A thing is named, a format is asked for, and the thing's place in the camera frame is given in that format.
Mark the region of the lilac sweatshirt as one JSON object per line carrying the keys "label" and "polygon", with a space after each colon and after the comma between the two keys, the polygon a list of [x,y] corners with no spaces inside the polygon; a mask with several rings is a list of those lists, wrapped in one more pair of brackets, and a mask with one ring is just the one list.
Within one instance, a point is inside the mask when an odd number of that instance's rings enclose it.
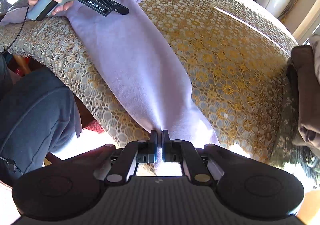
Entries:
{"label": "lilac sweatshirt", "polygon": [[129,13],[102,16],[75,2],[61,16],[27,23],[13,53],[50,68],[121,147],[152,130],[198,148],[217,144],[188,74],[142,0],[114,1]]}

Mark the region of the person's dark trousers leg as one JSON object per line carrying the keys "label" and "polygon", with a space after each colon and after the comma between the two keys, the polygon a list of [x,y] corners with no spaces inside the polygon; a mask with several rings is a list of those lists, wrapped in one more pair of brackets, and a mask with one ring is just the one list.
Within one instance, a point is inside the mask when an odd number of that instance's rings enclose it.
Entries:
{"label": "person's dark trousers leg", "polygon": [[12,187],[80,136],[73,92],[48,68],[14,82],[1,58],[1,182]]}

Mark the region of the gold lace tablecloth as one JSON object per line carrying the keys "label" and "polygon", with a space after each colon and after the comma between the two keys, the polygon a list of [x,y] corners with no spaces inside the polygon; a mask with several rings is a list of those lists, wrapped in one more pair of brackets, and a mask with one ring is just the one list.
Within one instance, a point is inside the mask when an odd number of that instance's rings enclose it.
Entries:
{"label": "gold lace tablecloth", "polygon": [[[279,128],[282,74],[297,42],[252,0],[142,0],[189,74],[193,101],[224,147],[270,160]],[[88,58],[65,18],[1,27],[1,48],[51,69],[120,147],[145,138]]]}

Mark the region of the brown folded garment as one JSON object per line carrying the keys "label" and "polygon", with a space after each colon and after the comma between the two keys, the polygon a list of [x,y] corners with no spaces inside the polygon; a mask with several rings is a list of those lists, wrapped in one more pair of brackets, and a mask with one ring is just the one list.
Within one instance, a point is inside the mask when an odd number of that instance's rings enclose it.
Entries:
{"label": "brown folded garment", "polygon": [[297,129],[303,141],[319,149],[319,82],[314,70],[314,55],[309,45],[294,47],[286,76],[297,98]]}

